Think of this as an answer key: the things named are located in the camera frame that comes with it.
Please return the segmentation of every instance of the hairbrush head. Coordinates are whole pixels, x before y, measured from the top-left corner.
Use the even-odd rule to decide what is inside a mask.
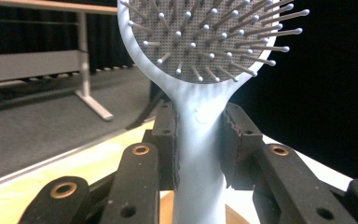
[[[225,223],[219,118],[229,97],[255,77],[293,0],[130,0],[118,5],[124,44],[137,66],[172,99],[179,116],[174,223]]]

